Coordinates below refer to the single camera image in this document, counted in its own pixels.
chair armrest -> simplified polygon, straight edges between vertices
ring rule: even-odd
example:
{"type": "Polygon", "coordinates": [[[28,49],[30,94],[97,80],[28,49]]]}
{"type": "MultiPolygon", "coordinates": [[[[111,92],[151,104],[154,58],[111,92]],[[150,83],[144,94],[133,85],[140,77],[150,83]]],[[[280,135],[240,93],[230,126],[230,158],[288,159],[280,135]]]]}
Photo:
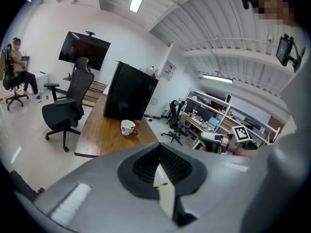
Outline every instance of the chair armrest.
{"type": "Polygon", "coordinates": [[[58,100],[54,101],[54,105],[56,106],[70,106],[76,102],[75,99],[63,99],[63,100],[58,100]]]}
{"type": "Polygon", "coordinates": [[[73,116],[72,114],[70,113],[69,111],[69,107],[74,104],[76,102],[75,99],[64,99],[64,100],[58,100],[58,101],[54,101],[54,105],[55,106],[62,106],[64,111],[66,112],[68,118],[69,118],[69,121],[70,121],[70,124],[71,126],[74,126],[75,123],[73,121],[73,116]]]}
{"type": "Polygon", "coordinates": [[[59,87],[59,84],[57,84],[57,83],[45,83],[44,87],[59,87]]]}

tv screen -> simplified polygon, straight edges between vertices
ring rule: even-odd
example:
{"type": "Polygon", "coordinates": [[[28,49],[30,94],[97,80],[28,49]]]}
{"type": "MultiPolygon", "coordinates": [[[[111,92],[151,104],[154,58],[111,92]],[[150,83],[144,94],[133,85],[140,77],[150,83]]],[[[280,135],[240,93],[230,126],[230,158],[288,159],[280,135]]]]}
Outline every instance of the tv screen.
{"type": "Polygon", "coordinates": [[[68,32],[59,60],[75,63],[80,57],[88,58],[88,66],[100,70],[110,43],[88,35],[68,32]]]}
{"type": "Polygon", "coordinates": [[[158,80],[119,62],[110,84],[105,117],[141,120],[158,80]]]}

tiled floor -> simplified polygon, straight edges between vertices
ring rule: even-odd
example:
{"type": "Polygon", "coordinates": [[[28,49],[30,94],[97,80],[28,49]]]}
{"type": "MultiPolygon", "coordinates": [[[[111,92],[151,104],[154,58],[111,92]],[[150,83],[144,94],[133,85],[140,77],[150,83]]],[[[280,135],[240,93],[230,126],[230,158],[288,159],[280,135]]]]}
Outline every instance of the tiled floor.
{"type": "MultiPolygon", "coordinates": [[[[0,97],[7,97],[12,92],[6,91],[2,84],[0,86],[0,97]]],[[[17,171],[28,185],[34,190],[43,187],[47,189],[57,180],[61,179],[89,158],[78,157],[73,150],[78,142],[79,136],[67,134],[67,147],[69,152],[64,152],[62,147],[63,134],[57,133],[45,139],[45,134],[50,131],[46,125],[41,108],[52,103],[52,93],[46,90],[43,94],[48,95],[48,100],[38,103],[33,95],[29,100],[21,98],[24,107],[17,101],[7,111],[5,99],[0,101],[0,160],[10,172],[17,171]]],[[[81,131],[92,108],[83,106],[85,115],[79,121],[76,130],[81,131]]],[[[155,135],[160,142],[170,142],[171,138],[161,136],[161,133],[171,131],[166,119],[153,119],[149,122],[155,135]]],[[[191,147],[192,140],[188,137],[181,137],[184,146],[191,147]]]]}

